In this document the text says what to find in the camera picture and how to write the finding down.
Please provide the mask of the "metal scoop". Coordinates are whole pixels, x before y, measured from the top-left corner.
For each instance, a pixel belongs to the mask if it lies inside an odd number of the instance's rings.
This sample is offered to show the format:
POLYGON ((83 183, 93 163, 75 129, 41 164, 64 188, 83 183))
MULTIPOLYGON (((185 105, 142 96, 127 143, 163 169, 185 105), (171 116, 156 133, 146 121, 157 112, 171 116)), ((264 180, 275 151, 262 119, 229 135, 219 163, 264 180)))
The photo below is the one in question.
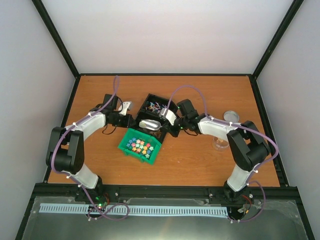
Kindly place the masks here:
POLYGON ((143 119, 139 122, 138 126, 142 129, 147 129, 151 131, 158 131, 162 127, 159 121, 152 119, 143 119))

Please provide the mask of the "black lollipop bin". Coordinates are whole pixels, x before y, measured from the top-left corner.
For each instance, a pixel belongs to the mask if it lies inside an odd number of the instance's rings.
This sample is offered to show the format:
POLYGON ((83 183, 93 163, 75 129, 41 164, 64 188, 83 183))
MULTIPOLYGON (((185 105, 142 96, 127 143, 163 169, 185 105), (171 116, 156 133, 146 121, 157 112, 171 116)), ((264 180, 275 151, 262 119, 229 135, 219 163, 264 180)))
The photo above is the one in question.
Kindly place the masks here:
POLYGON ((156 120, 162 122, 159 114, 162 109, 166 108, 169 103, 169 99, 163 98, 158 95, 149 93, 137 112, 137 119, 144 120, 156 120))

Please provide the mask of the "green plastic bin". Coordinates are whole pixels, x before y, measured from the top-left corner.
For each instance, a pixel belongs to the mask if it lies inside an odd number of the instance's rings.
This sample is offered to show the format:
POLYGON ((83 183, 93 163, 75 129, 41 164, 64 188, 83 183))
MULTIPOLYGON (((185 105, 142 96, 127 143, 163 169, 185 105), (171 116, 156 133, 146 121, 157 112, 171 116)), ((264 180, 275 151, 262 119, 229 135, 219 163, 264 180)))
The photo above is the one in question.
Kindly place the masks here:
POLYGON ((131 156, 142 163, 153 165, 162 143, 152 135, 129 128, 118 145, 125 156, 131 156))

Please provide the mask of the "black popsicle candy bin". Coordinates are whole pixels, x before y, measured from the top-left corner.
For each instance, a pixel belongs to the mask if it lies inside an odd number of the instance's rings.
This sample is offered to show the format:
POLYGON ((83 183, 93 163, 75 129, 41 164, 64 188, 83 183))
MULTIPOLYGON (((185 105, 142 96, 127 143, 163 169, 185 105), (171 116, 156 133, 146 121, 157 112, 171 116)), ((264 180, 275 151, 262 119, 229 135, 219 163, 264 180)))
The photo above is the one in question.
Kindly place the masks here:
POLYGON ((139 120, 137 123, 137 130, 144 133, 144 134, 147 134, 149 136, 152 136, 154 138, 156 138, 160 143, 163 143, 164 142, 164 139, 167 135, 167 132, 166 132, 166 129, 165 129, 165 126, 163 124, 161 124, 161 128, 157 131, 151 131, 151 130, 148 130, 148 129, 144 129, 144 128, 140 128, 139 127, 139 122, 141 120, 139 120))

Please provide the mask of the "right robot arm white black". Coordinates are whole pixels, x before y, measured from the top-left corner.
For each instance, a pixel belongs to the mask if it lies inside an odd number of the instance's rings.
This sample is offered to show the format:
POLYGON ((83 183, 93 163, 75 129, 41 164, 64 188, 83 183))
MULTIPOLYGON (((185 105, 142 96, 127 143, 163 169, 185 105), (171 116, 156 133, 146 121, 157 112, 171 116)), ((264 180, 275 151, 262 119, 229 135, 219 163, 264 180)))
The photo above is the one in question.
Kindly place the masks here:
POLYGON ((181 130, 190 130, 197 135, 209 135, 226 142, 230 147, 235 167, 223 185, 228 202, 235 202, 248 186, 253 172, 271 153, 270 147, 251 121, 228 123, 206 112, 198 114, 189 99, 177 104, 181 116, 164 107, 159 116, 168 121, 167 129, 176 136, 181 130))

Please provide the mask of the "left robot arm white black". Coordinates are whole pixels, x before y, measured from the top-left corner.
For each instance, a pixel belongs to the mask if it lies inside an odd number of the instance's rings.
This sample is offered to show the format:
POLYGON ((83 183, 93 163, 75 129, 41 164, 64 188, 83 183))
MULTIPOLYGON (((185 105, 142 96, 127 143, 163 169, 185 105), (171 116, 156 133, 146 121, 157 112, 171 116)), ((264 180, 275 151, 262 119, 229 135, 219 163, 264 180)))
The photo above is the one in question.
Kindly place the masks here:
POLYGON ((87 188, 86 195, 92 201, 103 198, 102 179, 85 165, 85 140, 108 125, 129 128, 135 120, 128 111, 131 101, 122 101, 116 95, 106 94, 103 103, 97 104, 81 120, 66 127, 55 127, 51 131, 46 154, 46 165, 79 186, 87 188))

